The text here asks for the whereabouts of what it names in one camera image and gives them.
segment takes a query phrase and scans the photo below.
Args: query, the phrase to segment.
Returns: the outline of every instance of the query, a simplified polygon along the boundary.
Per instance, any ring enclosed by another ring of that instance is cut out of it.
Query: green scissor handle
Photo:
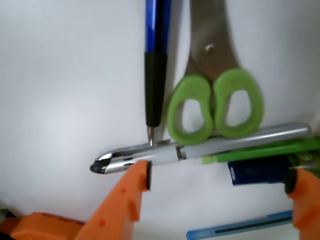
[[[248,120],[238,126],[226,124],[226,111],[232,94],[239,90],[248,93],[251,104],[251,115]],[[255,131],[263,118],[263,100],[258,86],[252,77],[244,70],[231,69],[218,77],[213,85],[215,96],[214,120],[211,116],[211,87],[208,81],[200,75],[189,75],[182,78],[175,88],[167,111],[167,128],[171,137],[183,145],[195,145],[204,142],[215,130],[226,138],[240,138]],[[204,125],[192,133],[183,133],[175,125],[175,112],[179,104],[187,99],[199,102],[204,118]]]
[[[228,103],[232,94],[239,90],[248,93],[251,114],[244,123],[228,126],[226,123]],[[225,71],[217,78],[213,91],[216,99],[214,121],[216,128],[224,137],[241,138],[258,129],[264,115],[264,103],[260,90],[249,73],[238,68]]]
[[[214,131],[214,121],[210,112],[211,91],[209,82],[200,75],[185,76],[175,87],[168,106],[166,123],[169,134],[177,143],[195,145],[207,140]],[[195,132],[183,133],[176,127],[175,113],[179,104],[188,99],[199,102],[204,124]]]

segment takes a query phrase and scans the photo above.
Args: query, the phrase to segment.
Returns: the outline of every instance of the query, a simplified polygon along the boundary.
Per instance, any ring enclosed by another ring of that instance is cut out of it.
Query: green pen
[[[205,156],[203,164],[213,162],[226,163],[248,159],[257,159],[276,155],[293,154],[298,152],[312,151],[320,149],[320,139],[317,137],[282,141],[262,146],[255,146],[243,149],[231,150],[220,154]]]

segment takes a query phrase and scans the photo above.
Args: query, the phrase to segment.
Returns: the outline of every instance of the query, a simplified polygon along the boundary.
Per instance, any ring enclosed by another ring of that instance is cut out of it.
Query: black pen grip
[[[145,119],[148,127],[156,128],[161,122],[167,60],[166,54],[144,53]]]

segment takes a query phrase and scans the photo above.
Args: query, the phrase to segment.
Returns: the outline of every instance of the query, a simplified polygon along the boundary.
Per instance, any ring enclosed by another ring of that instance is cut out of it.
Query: silver pen
[[[288,123],[262,128],[246,137],[225,138],[213,136],[198,145],[181,145],[169,140],[150,146],[148,143],[108,151],[98,157],[90,170],[97,174],[110,174],[127,170],[139,160],[152,161],[152,165],[163,165],[186,159],[201,158],[235,149],[309,136],[311,128],[305,123]]]

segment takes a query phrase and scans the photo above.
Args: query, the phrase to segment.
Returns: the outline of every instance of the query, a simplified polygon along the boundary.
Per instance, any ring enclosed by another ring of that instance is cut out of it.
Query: white backdrop
[[[172,1],[165,104],[190,44],[189,2]],[[320,1],[307,2],[227,1],[236,54],[263,93],[263,126],[317,128]],[[123,175],[90,172],[95,157],[147,141],[144,1],[2,0],[0,34],[0,200],[21,215],[86,221]],[[243,95],[234,98],[233,124],[249,112]],[[201,125],[192,102],[183,117],[189,130]],[[156,166],[135,238],[180,240],[189,229],[289,210],[283,188],[232,187],[225,164],[198,159]],[[266,231],[261,240],[298,239],[290,225]]]

